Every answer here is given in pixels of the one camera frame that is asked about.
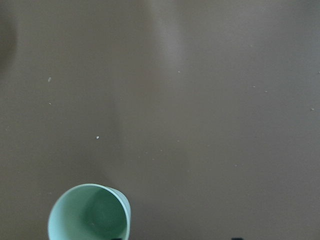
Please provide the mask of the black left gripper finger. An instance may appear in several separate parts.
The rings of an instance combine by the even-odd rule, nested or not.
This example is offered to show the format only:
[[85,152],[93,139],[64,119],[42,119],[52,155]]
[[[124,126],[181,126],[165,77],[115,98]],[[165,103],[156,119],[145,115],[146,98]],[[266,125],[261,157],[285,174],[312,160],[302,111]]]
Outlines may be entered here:
[[242,237],[232,237],[231,240],[244,240]]

